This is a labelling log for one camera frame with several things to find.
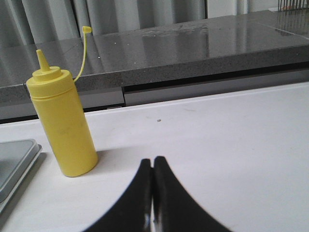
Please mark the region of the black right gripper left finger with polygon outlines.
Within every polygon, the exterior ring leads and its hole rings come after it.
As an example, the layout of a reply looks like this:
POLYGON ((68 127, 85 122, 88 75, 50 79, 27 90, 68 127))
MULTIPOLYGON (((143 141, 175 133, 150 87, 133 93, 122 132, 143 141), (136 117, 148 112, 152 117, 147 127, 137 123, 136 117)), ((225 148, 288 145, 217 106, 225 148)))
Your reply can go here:
POLYGON ((86 232, 149 232, 151 230, 152 168, 149 159, 140 166, 116 203, 86 232))

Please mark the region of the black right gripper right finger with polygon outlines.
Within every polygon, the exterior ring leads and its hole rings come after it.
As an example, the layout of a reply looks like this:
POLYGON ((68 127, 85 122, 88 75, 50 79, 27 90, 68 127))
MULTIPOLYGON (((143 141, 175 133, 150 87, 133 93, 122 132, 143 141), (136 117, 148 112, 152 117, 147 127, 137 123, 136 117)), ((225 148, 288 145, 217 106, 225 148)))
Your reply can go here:
POLYGON ((185 190, 165 157, 154 160, 154 228, 156 232, 228 232, 185 190))

